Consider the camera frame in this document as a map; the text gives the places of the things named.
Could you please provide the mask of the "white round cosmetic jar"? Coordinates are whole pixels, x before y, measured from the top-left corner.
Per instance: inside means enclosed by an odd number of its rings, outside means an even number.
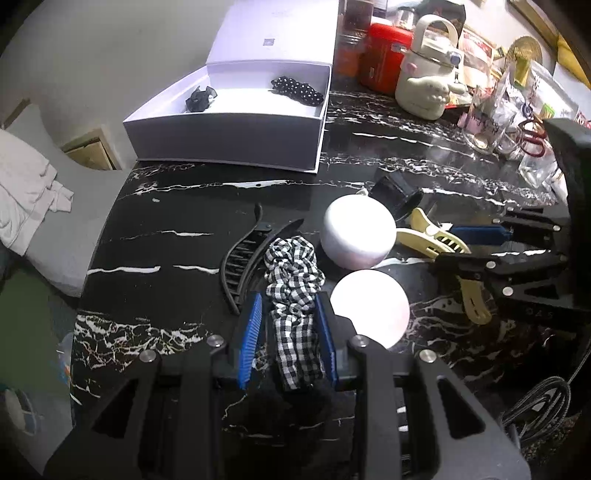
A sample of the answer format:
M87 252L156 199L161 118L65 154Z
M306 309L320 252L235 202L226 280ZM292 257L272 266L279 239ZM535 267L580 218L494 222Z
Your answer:
M363 194L342 196L329 204L322 219L321 245L339 267L370 269L387 258L397 239L388 208Z

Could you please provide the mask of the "framed board against wall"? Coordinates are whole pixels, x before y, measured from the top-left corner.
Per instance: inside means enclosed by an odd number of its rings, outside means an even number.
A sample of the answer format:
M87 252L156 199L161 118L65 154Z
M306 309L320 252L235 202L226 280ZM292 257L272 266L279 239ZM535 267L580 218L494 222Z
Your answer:
M74 162L93 170L121 169L102 127L95 128L63 144L61 150Z

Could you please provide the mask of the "pink round cosmetic jar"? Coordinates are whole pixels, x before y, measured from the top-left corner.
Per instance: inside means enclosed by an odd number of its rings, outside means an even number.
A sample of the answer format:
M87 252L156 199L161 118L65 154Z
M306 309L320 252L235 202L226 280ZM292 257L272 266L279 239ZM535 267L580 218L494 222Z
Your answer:
M349 318L356 333L389 349L403 338L410 321L410 303L401 285L378 270L359 270L332 289L332 310Z

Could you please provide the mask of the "orange contents jar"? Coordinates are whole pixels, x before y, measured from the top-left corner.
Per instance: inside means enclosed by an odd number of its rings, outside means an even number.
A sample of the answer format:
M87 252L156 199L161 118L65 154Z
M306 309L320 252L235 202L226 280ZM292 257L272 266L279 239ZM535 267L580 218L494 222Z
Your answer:
M349 78L355 78L358 75L368 32L368 26L361 29L346 28L345 25L339 27L332 64L335 75Z

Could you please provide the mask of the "cream hair claw clip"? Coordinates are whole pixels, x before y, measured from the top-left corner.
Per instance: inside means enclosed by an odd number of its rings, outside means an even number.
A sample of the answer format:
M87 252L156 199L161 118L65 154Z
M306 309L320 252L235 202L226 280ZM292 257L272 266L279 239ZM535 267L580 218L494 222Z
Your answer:
M443 253L470 254L469 247L459 237L442 230L417 207L410 214L410 228L399 228L397 242L431 259ZM459 280L464 308L468 318L477 325L485 325L493 315L488 309L483 290L484 285L478 280Z

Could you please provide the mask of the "grey upholstered chair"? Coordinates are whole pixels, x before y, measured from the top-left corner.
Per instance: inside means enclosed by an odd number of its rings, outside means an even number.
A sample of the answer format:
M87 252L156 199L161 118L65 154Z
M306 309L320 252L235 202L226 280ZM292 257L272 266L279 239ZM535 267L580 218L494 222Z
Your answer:
M69 212L48 212L25 254L62 293L78 298L104 224L129 172L93 170L71 160L51 139L37 105L28 105L8 131L35 148L74 193Z

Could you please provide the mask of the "white cartoon water bottle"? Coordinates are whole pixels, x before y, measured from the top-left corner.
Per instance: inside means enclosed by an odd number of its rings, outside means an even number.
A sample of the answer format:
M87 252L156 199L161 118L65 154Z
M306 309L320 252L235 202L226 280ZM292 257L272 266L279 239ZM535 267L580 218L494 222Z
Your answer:
M435 121L443 115L452 94L467 93L467 86L456 75L464 59L457 45L458 32L449 20L435 14L419 19L394 91L402 109Z

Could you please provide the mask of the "black banana hair clip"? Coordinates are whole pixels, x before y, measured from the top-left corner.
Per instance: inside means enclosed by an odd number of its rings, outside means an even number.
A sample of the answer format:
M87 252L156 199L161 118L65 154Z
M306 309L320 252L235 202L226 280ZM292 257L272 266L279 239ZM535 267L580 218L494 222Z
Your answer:
M221 288L229 309L235 315L242 311L246 294L252 290L256 271L263 265L267 248L277 238L297 233L304 218L274 224L263 220L263 205L256 203L253 208L254 223L238 241L233 244L221 260L219 275Z

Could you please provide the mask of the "clear glass cup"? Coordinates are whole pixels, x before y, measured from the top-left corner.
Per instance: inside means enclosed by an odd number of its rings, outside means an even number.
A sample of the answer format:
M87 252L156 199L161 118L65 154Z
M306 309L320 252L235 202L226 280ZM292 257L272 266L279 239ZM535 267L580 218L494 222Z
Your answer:
M522 94L513 86L477 87L472 103L460 126L467 144L476 151L489 154L518 115Z

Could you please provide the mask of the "red handled scissors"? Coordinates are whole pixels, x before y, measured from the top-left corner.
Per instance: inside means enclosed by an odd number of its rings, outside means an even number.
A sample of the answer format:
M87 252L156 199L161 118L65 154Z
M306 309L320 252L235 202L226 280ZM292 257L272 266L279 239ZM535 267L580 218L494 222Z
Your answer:
M542 158L552 149L543 123L536 118L518 124L518 146L533 158Z

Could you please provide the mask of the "black white gingham scrunchie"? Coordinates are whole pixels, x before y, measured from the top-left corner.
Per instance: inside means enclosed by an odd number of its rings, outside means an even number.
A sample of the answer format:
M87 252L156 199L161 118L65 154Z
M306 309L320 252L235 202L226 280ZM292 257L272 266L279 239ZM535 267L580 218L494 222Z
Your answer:
M303 236L277 238L264 253L266 297L283 385L297 390L322 377L315 297L325 284L315 246Z

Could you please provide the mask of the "gold picture frame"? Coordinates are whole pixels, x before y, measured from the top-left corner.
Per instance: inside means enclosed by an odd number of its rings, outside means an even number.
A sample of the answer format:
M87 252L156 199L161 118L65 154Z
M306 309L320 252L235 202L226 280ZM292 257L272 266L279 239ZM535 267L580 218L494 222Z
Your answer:
M554 45L559 39L559 30L548 15L530 0L508 0L509 5L516 10L548 45Z

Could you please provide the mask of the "lavender open gift box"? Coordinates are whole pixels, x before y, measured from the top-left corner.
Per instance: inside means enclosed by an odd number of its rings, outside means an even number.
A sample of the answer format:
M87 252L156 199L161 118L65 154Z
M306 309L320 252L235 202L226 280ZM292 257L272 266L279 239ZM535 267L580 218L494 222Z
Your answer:
M201 68L152 97L123 122L138 159L204 161L318 171L338 33L335 1L237 1ZM274 94L280 76L325 96L318 107ZM189 113L199 87L217 97Z

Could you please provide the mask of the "red tin canister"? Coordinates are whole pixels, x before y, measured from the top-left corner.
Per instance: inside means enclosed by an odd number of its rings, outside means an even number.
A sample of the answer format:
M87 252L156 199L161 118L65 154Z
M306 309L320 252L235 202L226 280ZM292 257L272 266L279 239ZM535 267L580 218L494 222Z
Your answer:
M413 36L412 30L380 23L370 25L360 56L359 82L370 90L393 96Z

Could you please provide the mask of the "black bow hair clip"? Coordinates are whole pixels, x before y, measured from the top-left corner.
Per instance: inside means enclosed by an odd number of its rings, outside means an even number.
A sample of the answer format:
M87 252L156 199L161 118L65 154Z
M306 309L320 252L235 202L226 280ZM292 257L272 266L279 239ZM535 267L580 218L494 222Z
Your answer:
M211 86L206 86L204 90L197 87L185 100L185 110L189 113L204 112L216 97L217 93Z

